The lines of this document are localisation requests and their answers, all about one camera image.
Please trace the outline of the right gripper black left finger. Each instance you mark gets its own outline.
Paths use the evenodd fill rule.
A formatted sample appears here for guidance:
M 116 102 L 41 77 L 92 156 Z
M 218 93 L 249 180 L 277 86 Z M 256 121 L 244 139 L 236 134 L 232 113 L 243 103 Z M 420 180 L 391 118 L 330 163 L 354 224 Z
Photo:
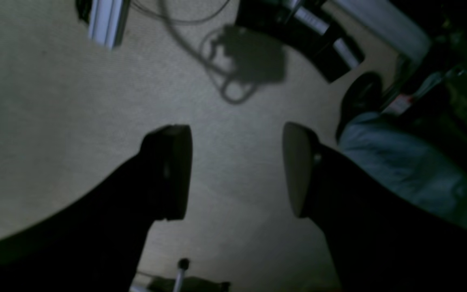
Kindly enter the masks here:
M 152 224 L 185 217 L 192 159 L 188 125 L 145 135 L 85 196 L 0 240 L 0 292 L 127 292 Z

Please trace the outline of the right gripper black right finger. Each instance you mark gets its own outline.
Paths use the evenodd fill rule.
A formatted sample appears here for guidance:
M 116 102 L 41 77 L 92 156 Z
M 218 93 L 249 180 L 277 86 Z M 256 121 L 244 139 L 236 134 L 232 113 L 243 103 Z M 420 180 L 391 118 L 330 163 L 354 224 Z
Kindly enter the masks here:
M 293 213 L 324 233 L 345 292 L 467 292 L 467 230 L 399 198 L 309 127 L 287 122 Z

